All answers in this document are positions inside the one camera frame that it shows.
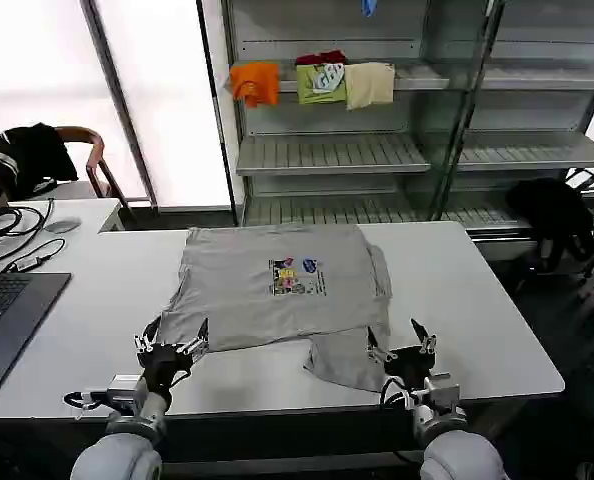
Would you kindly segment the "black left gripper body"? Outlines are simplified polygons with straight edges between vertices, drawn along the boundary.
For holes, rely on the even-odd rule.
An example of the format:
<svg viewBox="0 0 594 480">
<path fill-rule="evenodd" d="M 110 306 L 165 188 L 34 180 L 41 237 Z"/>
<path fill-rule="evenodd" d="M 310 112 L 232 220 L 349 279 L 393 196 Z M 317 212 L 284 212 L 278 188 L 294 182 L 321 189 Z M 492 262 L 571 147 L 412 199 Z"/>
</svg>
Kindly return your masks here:
<svg viewBox="0 0 594 480">
<path fill-rule="evenodd" d="M 138 361 L 143 368 L 148 391 L 162 398 L 171 396 L 175 376 L 179 372 L 190 374 L 192 356 L 178 352 L 174 345 L 155 344 L 138 352 Z"/>
</svg>

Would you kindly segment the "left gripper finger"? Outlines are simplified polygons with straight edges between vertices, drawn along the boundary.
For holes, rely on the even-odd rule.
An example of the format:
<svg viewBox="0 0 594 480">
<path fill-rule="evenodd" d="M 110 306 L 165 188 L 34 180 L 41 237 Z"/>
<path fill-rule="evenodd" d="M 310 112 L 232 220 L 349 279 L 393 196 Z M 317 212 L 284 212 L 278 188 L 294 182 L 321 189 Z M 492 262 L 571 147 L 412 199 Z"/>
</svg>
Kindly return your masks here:
<svg viewBox="0 0 594 480">
<path fill-rule="evenodd" d="M 134 343 L 138 353 L 147 353 L 153 351 L 160 324 L 161 317 L 158 316 L 146 325 L 140 335 L 134 336 Z"/>
<path fill-rule="evenodd" d="M 199 361 L 209 350 L 209 320 L 205 318 L 196 336 L 176 348 L 176 353 L 188 357 L 191 362 Z"/>
</svg>

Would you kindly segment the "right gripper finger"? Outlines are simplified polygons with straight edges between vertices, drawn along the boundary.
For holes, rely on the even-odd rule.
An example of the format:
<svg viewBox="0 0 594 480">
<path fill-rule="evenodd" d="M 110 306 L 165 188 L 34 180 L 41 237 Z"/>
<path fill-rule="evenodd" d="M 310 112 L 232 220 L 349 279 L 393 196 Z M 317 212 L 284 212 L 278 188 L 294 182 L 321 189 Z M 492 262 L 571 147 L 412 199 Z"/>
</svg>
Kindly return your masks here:
<svg viewBox="0 0 594 480">
<path fill-rule="evenodd" d="M 375 363 L 389 363 L 397 359 L 397 355 L 389 350 L 382 349 L 371 327 L 366 328 L 366 353 Z"/>
<path fill-rule="evenodd" d="M 411 324 L 420 341 L 419 352 L 422 355 L 434 355 L 436 351 L 437 337 L 435 335 L 430 335 L 427 329 L 414 318 L 411 319 Z"/>
</svg>

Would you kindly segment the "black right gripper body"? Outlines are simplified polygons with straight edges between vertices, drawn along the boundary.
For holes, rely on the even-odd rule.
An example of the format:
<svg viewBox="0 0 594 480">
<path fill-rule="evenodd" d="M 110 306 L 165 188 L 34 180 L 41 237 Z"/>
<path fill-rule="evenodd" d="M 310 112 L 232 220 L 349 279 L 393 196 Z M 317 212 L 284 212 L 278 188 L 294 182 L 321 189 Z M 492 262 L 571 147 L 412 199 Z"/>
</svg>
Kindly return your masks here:
<svg viewBox="0 0 594 480">
<path fill-rule="evenodd" d="M 421 345 L 414 345 L 393 351 L 394 359 L 384 364 L 385 373 L 399 377 L 408 390 L 424 387 L 424 380 L 435 365 L 435 353 L 428 353 Z"/>
</svg>

